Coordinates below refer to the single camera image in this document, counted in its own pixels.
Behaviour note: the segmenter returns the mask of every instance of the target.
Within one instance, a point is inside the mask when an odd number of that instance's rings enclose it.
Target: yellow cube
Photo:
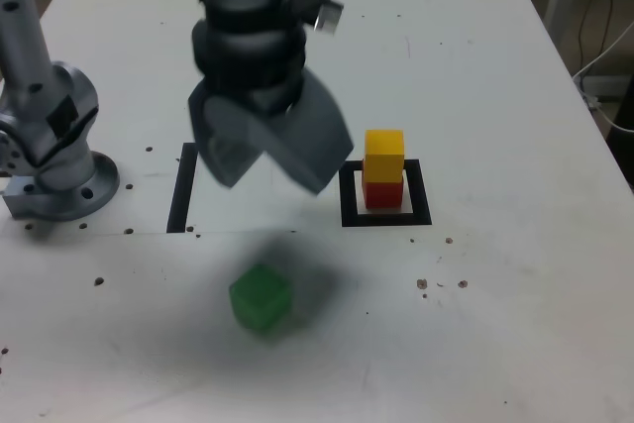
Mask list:
[[[400,182],[405,166],[405,142],[402,131],[366,131],[366,182]]]

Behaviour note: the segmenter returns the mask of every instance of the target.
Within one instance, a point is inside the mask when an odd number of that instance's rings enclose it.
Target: green cube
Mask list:
[[[290,284],[266,266],[257,265],[229,288],[236,319],[247,329],[266,331],[290,311]]]

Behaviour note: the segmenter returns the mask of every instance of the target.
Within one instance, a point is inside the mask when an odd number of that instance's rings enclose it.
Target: red cube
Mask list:
[[[403,179],[400,182],[366,182],[364,185],[364,201],[368,210],[377,208],[400,208],[403,203]]]

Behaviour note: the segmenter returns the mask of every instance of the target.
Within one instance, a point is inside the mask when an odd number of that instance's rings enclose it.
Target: black tape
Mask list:
[[[168,233],[185,233],[197,159],[198,150],[196,149],[196,145],[194,143],[184,143],[182,145],[182,152],[180,153],[176,185],[174,186],[174,193],[171,196],[169,217],[167,218]]]
[[[403,227],[412,225],[431,225],[432,217],[427,203],[423,174],[418,159],[405,161],[405,176],[412,213],[359,214],[357,210],[357,192],[355,191],[355,171],[361,170],[360,160],[347,160],[339,170],[339,199],[341,202],[342,227]]]

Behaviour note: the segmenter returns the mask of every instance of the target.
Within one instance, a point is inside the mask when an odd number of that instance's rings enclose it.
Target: white table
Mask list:
[[[404,130],[433,226],[342,229],[337,180],[311,197],[263,158],[232,191],[199,162],[195,231],[166,234],[201,8],[53,0],[122,187],[55,227],[0,212],[0,421],[631,421],[634,200],[530,1],[341,1],[308,64],[351,159]],[[296,293],[265,340],[228,299],[262,256]]]

